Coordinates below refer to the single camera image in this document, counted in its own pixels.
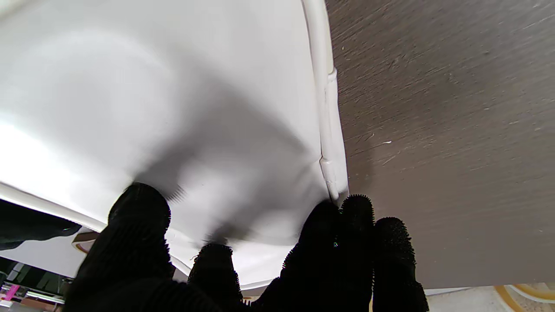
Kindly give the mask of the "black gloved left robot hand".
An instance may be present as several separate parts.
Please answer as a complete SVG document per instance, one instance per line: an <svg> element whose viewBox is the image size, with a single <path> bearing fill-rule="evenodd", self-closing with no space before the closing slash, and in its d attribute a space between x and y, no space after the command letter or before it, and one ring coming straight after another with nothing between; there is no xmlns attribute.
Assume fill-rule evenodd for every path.
<svg viewBox="0 0 555 312"><path fill-rule="evenodd" d="M277 278L247 304L232 249L200 249L186 282L172 278L170 208L141 182L117 199L65 295L65 312L428 312L403 221L374 220L366 195L314 207Z"/></svg>

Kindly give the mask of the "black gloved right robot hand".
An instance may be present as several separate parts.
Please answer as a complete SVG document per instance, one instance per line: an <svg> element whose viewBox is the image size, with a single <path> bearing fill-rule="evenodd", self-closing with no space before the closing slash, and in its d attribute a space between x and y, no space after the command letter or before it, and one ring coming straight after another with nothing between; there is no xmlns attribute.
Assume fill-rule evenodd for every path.
<svg viewBox="0 0 555 312"><path fill-rule="evenodd" d="M16 249L26 241L72 236L81 228L67 219L0 200L0 250Z"/></svg>

